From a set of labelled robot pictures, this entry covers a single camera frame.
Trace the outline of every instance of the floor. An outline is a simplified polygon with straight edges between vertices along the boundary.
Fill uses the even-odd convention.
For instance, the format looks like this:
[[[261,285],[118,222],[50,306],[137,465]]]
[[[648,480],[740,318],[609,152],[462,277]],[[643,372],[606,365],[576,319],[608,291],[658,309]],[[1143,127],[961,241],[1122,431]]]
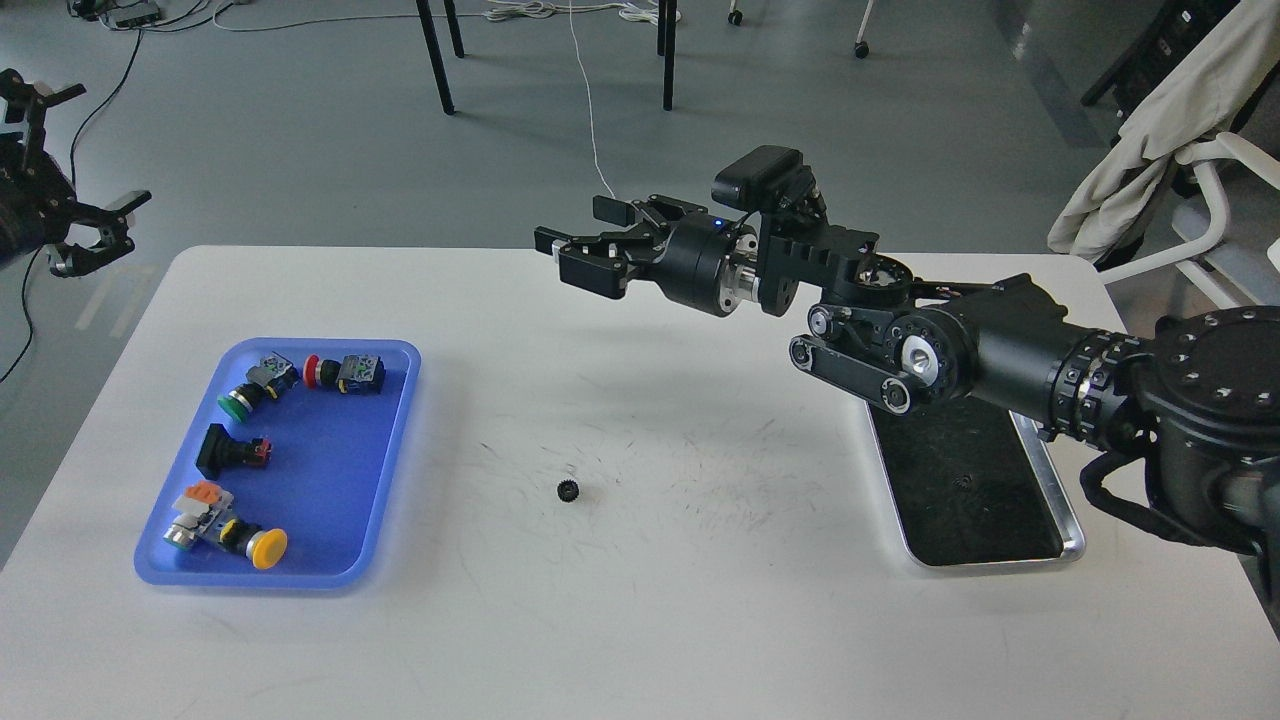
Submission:
[[[173,15],[189,1],[160,5]],[[660,109],[653,26],[600,12],[575,17],[572,31],[590,77],[599,165],[620,197],[705,202],[722,167],[756,145],[787,145],[814,167],[832,219],[881,233],[887,252],[1044,252],[1059,209],[1117,127],[1110,100],[1085,109],[1076,99],[1158,5],[882,0],[872,54],[855,60],[863,3],[744,0],[746,19],[732,27],[727,3],[686,1],[671,113]],[[458,0],[465,14],[486,6]],[[412,9],[257,0],[220,22],[247,28]],[[78,147],[78,191],[96,204],[134,188],[155,199],[136,215],[128,258],[82,279],[32,273],[36,341],[0,386],[0,561],[184,249],[529,249],[535,225],[596,225],[590,197],[604,186],[568,19],[466,17],[462,33],[468,56],[445,58],[454,117],[440,113],[413,18],[244,33],[206,24],[142,38],[128,83]],[[134,37],[69,18],[61,3],[0,3],[0,68],[90,90],[49,117],[47,150],[64,168],[77,126],[119,81]],[[1157,220],[1152,247],[1174,242],[1162,227]],[[26,338],[24,266],[0,270],[4,366]],[[1204,302],[1170,275],[1114,290],[1139,334],[1170,309],[1194,313]],[[271,292],[261,288],[264,313]],[[476,292],[502,292],[502,278]],[[155,361],[223,350],[174,347]]]

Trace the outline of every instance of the plastic tray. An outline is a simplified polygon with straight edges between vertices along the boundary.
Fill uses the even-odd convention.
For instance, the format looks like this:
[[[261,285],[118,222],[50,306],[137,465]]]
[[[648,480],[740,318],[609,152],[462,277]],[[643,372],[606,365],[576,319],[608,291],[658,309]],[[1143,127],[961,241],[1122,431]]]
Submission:
[[[383,391],[342,395],[300,382],[279,401],[264,400],[244,423],[236,423],[218,406],[218,397],[243,383],[244,372],[271,352],[289,359],[300,373],[311,354],[339,361],[351,354],[379,355],[387,368]],[[358,578],[378,544],[421,361],[417,348],[396,340],[260,337],[228,350],[138,538],[133,553],[138,577],[163,585],[314,589],[339,588]],[[221,423],[238,441],[271,442],[265,468],[228,468],[216,480],[236,496],[244,520],[288,533],[288,548],[271,569],[257,570],[248,559],[204,541],[189,551],[164,541],[178,515],[174,500],[204,479],[196,454],[210,423]]]

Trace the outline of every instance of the black cable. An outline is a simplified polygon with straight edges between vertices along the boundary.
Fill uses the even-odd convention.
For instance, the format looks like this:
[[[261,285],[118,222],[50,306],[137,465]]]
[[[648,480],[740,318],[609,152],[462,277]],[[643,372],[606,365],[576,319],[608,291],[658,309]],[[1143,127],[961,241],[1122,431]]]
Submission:
[[[13,364],[9,365],[9,369],[4,372],[3,377],[0,377],[0,383],[9,379],[9,375],[13,374],[18,363],[22,363],[23,356],[27,355],[27,350],[31,347],[31,341],[36,340],[36,324],[31,322],[31,310],[27,307],[27,281],[31,279],[31,268],[36,264],[36,258],[40,258],[38,250],[31,254],[31,261],[27,263],[27,269],[22,273],[22,316],[27,319],[27,343],[22,346],[22,352],[13,359]]]
[[[133,69],[133,60],[136,60],[137,56],[138,56],[138,47],[140,46],[142,46],[142,31],[141,29],[138,31],[138,38],[137,38],[137,41],[133,42],[133,54],[129,55],[129,64],[124,67],[124,74],[120,76],[120,82],[118,82],[115,85],[115,90],[113,90],[111,94],[106,96],[106,100],[104,100],[101,105],[99,105],[97,108],[93,108],[93,111],[90,113],[88,117],[84,118],[84,122],[81,123],[81,127],[76,129],[76,136],[72,137],[70,165],[72,165],[72,188],[73,190],[76,188],[76,145],[79,142],[79,136],[81,136],[82,132],[84,132],[84,128],[88,126],[90,120],[92,120],[95,115],[97,115],[99,113],[101,113],[102,108],[106,108],[111,102],[111,100],[115,100],[115,96],[120,92],[120,88],[124,87],[124,81],[129,79],[129,70]]]

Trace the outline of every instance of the table surface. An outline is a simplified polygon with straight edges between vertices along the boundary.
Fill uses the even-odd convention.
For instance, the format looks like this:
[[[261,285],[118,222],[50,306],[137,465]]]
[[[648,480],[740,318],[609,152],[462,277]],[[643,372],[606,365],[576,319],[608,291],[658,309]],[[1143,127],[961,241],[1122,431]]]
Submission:
[[[1030,272],[1070,322],[1120,327],[1076,259],[899,258]],[[865,406],[787,359],[815,300],[716,319],[562,286],[532,251],[188,250],[0,573],[0,716],[1276,715],[1280,643],[1235,557],[1093,510],[1083,446],[1051,446],[1080,560],[913,566]],[[378,555],[339,593],[148,585],[138,533],[255,336],[422,352]]]

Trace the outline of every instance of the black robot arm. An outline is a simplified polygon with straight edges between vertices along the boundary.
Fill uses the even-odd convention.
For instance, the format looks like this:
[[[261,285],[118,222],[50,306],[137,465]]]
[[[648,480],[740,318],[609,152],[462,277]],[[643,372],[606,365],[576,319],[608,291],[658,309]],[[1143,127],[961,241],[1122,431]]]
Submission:
[[[82,85],[44,94],[17,70],[0,73],[4,122],[18,128],[0,133],[0,268],[47,245],[50,272],[78,277],[133,250],[129,214],[151,193],[132,192],[111,209],[87,205],[45,152],[45,111],[83,94]],[[96,229],[99,241],[91,247],[67,242],[72,225]]]
[[[799,370],[896,415],[978,397],[1036,420],[1046,441],[1102,450],[1080,478],[1093,505],[1169,541],[1258,557],[1280,600],[1280,369],[1266,360],[1280,357],[1280,309],[1210,313],[1142,340],[1065,323],[1025,274],[925,282],[877,254],[874,233],[829,224],[812,169],[786,147],[737,160],[712,196],[745,215],[596,197],[595,218],[626,229],[540,227],[535,246],[568,284],[620,299],[628,282],[653,281],[717,316],[744,300],[782,315],[799,283],[817,286],[809,333],[790,343]],[[745,224],[754,214],[759,231]],[[1103,487],[1139,459],[1146,506]]]

